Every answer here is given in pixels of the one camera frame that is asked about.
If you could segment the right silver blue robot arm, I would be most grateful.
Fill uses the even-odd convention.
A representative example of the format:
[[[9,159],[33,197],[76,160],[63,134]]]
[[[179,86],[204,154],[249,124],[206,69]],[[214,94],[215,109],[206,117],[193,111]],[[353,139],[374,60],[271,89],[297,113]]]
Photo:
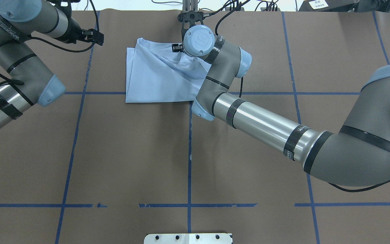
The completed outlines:
[[[242,47],[202,24],[183,28],[181,37],[172,51],[210,66],[193,101],[194,115],[223,121],[335,187],[370,188],[390,182],[390,65],[370,76],[335,133],[230,93],[233,80],[243,78],[253,60]]]

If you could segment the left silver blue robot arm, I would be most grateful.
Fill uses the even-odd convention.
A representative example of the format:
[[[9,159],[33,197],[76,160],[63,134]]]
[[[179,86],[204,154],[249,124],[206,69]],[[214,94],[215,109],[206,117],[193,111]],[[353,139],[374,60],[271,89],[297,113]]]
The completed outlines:
[[[72,17],[71,1],[62,6],[61,0],[0,0],[0,128],[39,104],[46,107],[66,92],[66,87],[26,44],[40,40],[33,32],[47,35],[62,43],[82,41],[103,45],[104,34],[96,28],[83,29]]]

